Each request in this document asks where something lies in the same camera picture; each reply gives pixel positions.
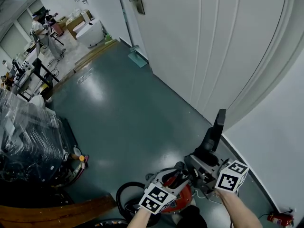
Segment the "white door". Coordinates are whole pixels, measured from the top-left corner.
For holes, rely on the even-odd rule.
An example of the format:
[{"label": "white door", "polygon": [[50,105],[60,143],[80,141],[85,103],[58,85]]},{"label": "white door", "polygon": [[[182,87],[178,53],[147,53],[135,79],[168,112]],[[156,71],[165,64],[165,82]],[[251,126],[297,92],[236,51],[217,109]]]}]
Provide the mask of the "white door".
[{"label": "white door", "polygon": [[142,0],[135,10],[154,74],[213,122],[249,81],[284,0]]}]

